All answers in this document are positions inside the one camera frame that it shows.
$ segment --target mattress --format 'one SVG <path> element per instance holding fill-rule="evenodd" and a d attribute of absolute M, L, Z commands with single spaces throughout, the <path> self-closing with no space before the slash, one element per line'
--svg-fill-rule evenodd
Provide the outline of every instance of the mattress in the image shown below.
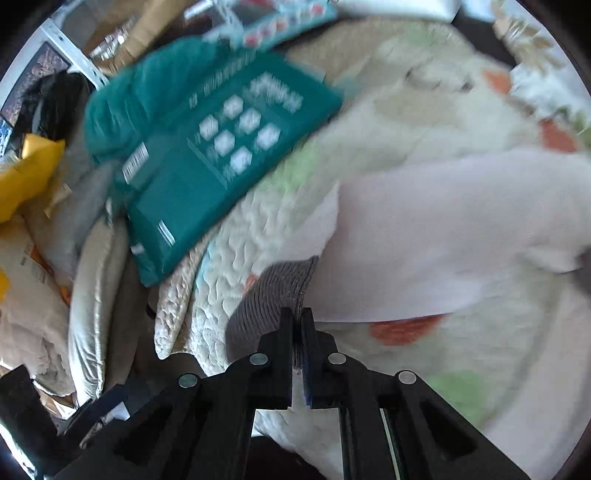
<path fill-rule="evenodd" d="M 345 41 L 351 36 L 359 41 Z M 190 303 L 178 309 L 183 317 L 172 319 L 160 334 L 157 324 L 159 355 L 192 353 L 207 375 L 228 365 L 225 326 L 244 293 L 336 181 L 519 146 L 563 152 L 587 148 L 581 134 L 586 127 L 569 115 L 537 118 L 544 96 L 524 93 L 527 89 L 521 97 L 508 95 L 516 86 L 509 69 L 475 52 L 445 25 L 381 19 L 340 24 L 288 56 L 341 88 L 349 103 L 221 221 L 198 266 Z M 574 97 L 565 105 L 583 111 L 584 102 Z M 395 371 L 410 365 L 427 377 L 532 479 L 541 480 L 558 471 L 591 417 L 584 397 L 591 330 L 576 312 L 566 311 L 585 301 L 567 288 L 568 279 L 529 268 L 516 265 L 475 310 L 457 312 L 432 335 L 399 345 L 390 366 Z M 486 301 L 492 304 L 499 297 L 505 315 L 494 316 Z M 556 315 L 558 308 L 566 309 L 564 315 Z M 474 317 L 481 320 L 476 326 L 467 321 Z M 325 329 L 339 348 L 372 368 L 372 355 L 355 351 L 355 330 L 343 328 Z M 442 349 L 443 363 L 437 357 Z M 255 426 L 328 478 L 339 478 L 336 417 L 308 412 L 317 433 L 312 440 L 310 432 L 296 426 L 300 407 L 258 412 Z M 320 457 L 319 451 L 329 453 Z"/>

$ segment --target framed picture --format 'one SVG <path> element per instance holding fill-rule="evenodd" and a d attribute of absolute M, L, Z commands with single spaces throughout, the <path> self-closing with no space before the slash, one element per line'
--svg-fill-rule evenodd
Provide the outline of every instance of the framed picture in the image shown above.
<path fill-rule="evenodd" d="M 48 42 L 41 45 L 35 56 L 22 71 L 17 82 L 8 94 L 0 113 L 15 125 L 21 111 L 22 96 L 40 78 L 67 70 L 71 64 L 61 56 Z"/>

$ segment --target teal box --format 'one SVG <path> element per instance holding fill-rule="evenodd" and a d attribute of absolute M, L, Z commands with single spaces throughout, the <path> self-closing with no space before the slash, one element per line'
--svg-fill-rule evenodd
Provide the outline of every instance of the teal box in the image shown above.
<path fill-rule="evenodd" d="M 210 66 L 141 133 L 115 177 L 113 208 L 127 211 L 146 286 L 169 275 L 214 223 L 342 104 L 328 86 L 274 53 L 224 51 L 222 61 Z M 128 148 L 128 139 L 122 144 Z"/>

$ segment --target yellow bag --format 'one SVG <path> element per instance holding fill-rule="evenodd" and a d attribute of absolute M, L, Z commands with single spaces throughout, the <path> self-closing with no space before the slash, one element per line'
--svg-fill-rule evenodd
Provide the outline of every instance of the yellow bag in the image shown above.
<path fill-rule="evenodd" d="M 10 220 L 19 205 L 47 188 L 47 183 L 64 153 L 66 142 L 54 142 L 27 134 L 22 160 L 5 171 L 0 170 L 0 223 Z"/>

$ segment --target white quilted blanket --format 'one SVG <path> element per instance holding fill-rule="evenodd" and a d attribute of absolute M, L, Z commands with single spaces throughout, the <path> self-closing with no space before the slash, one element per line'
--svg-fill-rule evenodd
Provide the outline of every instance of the white quilted blanket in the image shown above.
<path fill-rule="evenodd" d="M 402 163 L 518 146 L 561 149 L 565 136 L 568 146 L 580 148 L 568 127 L 538 123 L 507 97 L 508 70 L 477 53 L 446 25 L 379 18 L 344 22 L 289 56 L 324 70 L 326 80 L 344 88 L 352 101 L 212 232 L 198 269 L 195 262 L 190 301 L 189 282 L 182 295 L 171 293 L 171 285 L 161 291 L 169 311 L 186 309 L 186 314 L 163 321 L 158 312 L 158 354 L 192 353 L 207 375 L 228 365 L 224 331 L 245 290 L 336 181 Z M 456 400 L 462 413 L 482 424 L 503 408 L 526 372 L 529 355 L 544 334 L 554 288 L 550 274 L 516 265 L 510 275 L 498 279 L 490 298 L 451 315 L 432 335 L 407 336 L 410 340 L 389 361 L 392 371 L 399 365 L 417 367 L 445 398 Z M 493 314 L 499 299 L 505 316 Z M 475 317 L 479 321 L 468 321 Z M 383 352 L 360 351 L 354 341 L 356 326 L 320 327 L 335 335 L 343 351 L 377 368 L 374 360 Z M 378 363 L 383 370 L 383 358 Z M 468 400 L 458 404 L 460 398 Z M 315 455 L 334 443 L 321 435 L 315 442 L 309 431 L 307 442 L 298 439 L 297 412 L 297 405 L 283 413 L 259 412 L 255 426 L 280 444 L 296 447 L 329 478 L 338 478 L 339 455 Z M 332 420 L 318 416 L 313 423 L 322 429 Z"/>

